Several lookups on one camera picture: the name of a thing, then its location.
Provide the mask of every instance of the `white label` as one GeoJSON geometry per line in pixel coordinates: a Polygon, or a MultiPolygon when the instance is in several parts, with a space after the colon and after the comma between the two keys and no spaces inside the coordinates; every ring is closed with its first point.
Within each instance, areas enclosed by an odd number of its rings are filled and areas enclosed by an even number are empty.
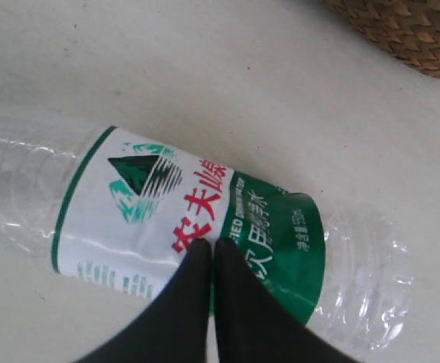
{"type": "Polygon", "coordinates": [[[52,259],[61,274],[153,299],[194,238],[220,236],[234,171],[121,129],[106,135],[71,183],[52,259]]]}

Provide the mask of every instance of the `wicker basket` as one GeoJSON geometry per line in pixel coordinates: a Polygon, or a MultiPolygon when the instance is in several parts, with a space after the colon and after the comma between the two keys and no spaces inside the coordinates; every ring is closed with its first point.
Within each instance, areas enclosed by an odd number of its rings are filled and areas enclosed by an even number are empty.
{"type": "Polygon", "coordinates": [[[440,78],[440,0],[324,1],[381,49],[440,78]]]}

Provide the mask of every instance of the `white surface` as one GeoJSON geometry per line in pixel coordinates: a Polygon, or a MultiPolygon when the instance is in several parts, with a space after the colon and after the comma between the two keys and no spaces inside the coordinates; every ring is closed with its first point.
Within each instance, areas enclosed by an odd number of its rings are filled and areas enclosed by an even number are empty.
{"type": "MultiPolygon", "coordinates": [[[[440,361],[440,81],[319,4],[0,0],[0,101],[375,203],[401,226],[416,284],[404,333],[369,362],[440,361]]],[[[0,362],[78,358],[141,305],[0,250],[0,362]]]]}

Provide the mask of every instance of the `green logo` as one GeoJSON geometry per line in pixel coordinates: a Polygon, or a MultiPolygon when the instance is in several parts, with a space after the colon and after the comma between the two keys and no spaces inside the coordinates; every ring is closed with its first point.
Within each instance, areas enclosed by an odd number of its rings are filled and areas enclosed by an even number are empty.
{"type": "Polygon", "coordinates": [[[130,143],[123,146],[128,156],[108,159],[120,176],[109,184],[109,189],[126,222],[140,223],[153,215],[160,201],[183,178],[176,152],[170,147],[130,143]]]}

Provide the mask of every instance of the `clear plastic bottle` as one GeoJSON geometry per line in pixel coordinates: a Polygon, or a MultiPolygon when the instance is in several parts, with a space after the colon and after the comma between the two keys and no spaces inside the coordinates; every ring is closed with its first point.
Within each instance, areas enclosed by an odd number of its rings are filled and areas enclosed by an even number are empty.
{"type": "MultiPolygon", "coordinates": [[[[0,107],[0,241],[50,265],[57,214],[73,173],[104,127],[0,107]]],[[[401,331],[410,304],[406,249],[369,207],[318,201],[326,241],[321,297],[308,327],[362,357],[401,331]]]]}

